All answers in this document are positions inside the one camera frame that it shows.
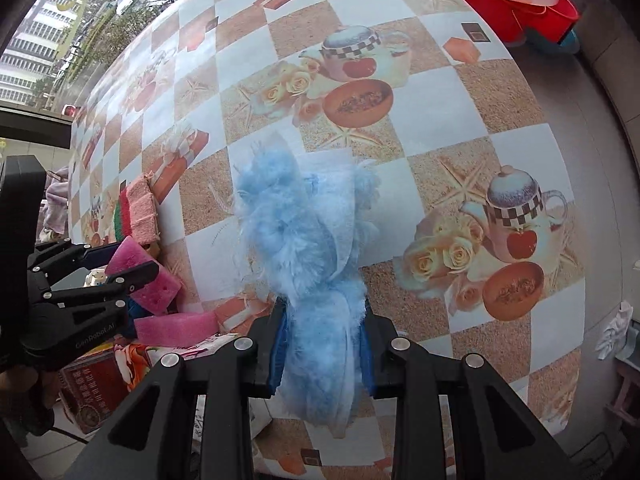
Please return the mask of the person's left hand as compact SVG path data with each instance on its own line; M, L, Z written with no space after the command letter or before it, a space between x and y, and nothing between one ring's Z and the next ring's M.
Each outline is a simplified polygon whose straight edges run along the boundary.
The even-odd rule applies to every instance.
M17 366L1 373L1 414L25 415L52 408L58 398L58 373Z

